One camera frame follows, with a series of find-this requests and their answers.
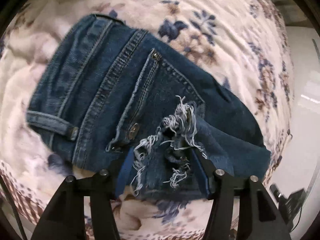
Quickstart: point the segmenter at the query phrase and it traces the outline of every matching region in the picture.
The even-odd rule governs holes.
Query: blue denim jeans
[[[134,148],[128,184],[147,197],[201,198],[186,147],[234,176],[262,178],[270,161],[235,95],[147,31],[98,14],[58,47],[27,121],[53,152],[90,171],[119,169],[111,162]]]

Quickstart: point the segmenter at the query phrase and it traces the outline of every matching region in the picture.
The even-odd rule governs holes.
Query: white surface
[[[292,240],[299,240],[320,211],[320,64],[312,41],[314,39],[320,48],[320,38],[310,28],[287,27],[287,33],[295,74],[291,125],[293,139],[270,183],[276,183],[288,197],[300,188],[307,190],[312,177],[316,179],[313,179],[312,190],[304,203],[300,223],[291,233]]]

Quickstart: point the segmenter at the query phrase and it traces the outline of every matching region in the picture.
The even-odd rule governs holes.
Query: metal rivet
[[[129,134],[128,134],[129,140],[133,140],[133,139],[136,137],[136,135],[137,135],[137,133],[138,133],[138,131],[139,131],[139,128],[140,128],[140,125],[139,125],[138,123],[135,123],[135,124],[131,127],[130,132],[129,132]]]
[[[65,181],[66,181],[66,182],[73,182],[75,179],[76,179],[76,178],[75,178],[74,176],[69,175],[69,176],[67,176],[67,177],[65,178]]]
[[[217,175],[222,176],[224,174],[224,170],[222,169],[217,169],[216,170]]]
[[[109,174],[108,170],[107,169],[103,169],[101,171],[99,171],[99,174],[102,175],[102,176],[106,176]]]
[[[251,179],[253,182],[257,182],[257,181],[259,180],[258,177],[257,177],[257,176],[254,176],[254,175],[250,176],[250,179]]]
[[[159,57],[159,54],[154,52],[151,56],[153,59],[157,59]]]

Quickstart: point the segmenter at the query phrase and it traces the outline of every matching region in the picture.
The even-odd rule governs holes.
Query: copper button
[[[140,125],[139,125],[138,123],[135,123],[135,124],[131,127],[130,132],[129,132],[129,134],[128,134],[129,140],[133,140],[133,139],[136,137],[136,135],[137,135],[137,133],[138,133],[138,131],[139,131],[139,128],[140,128]]]

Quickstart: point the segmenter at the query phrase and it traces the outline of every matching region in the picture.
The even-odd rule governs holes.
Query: jeans
[[[201,198],[186,147],[234,176],[264,176],[270,152],[246,106],[145,30],[88,15],[66,35],[29,104],[27,122],[64,160],[119,170],[134,148],[143,197]]]

